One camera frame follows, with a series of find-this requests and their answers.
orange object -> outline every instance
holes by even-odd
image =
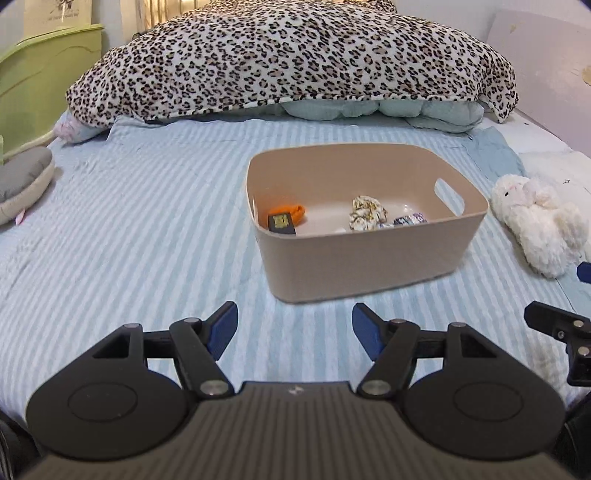
[[[269,210],[269,215],[277,215],[278,213],[289,213],[294,226],[297,226],[304,218],[306,209],[303,205],[281,205]]]

crumpled wrapper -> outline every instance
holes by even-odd
[[[374,198],[361,195],[353,199],[353,212],[349,215],[351,230],[363,232],[379,228],[387,220],[388,212]]]
[[[391,222],[380,223],[378,228],[392,228],[401,225],[418,225],[419,223],[427,223],[427,219],[422,213],[412,213],[403,217],[398,217]]]

leopard print blanket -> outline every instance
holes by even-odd
[[[300,99],[517,104],[511,64],[470,35],[388,0],[212,0],[106,53],[67,92],[92,127]]]

white stuffed bunny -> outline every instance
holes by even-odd
[[[574,204],[561,205],[550,185],[504,175],[492,189],[491,206],[517,237],[528,263],[542,275],[559,277],[580,261],[589,223]]]

light blue striped bedsheet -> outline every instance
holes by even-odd
[[[269,148],[328,142],[403,142],[433,150],[485,195],[492,184],[467,154],[467,137],[370,117],[318,123],[179,121],[141,128],[118,120],[108,139],[52,145],[66,175],[0,257],[0,407],[24,414],[33,391],[128,322],[145,330],[238,304],[238,332],[220,361],[244,380],[356,385],[370,361],[351,328],[364,301],[384,319],[425,329],[468,322],[552,384],[567,403],[561,344],[527,328],[532,300],[569,309],[556,281],[533,274],[511,236],[487,215],[452,275],[338,301],[291,306],[269,292],[244,192],[248,161]],[[424,360],[417,376],[437,368]],[[171,362],[155,368],[174,377]]]

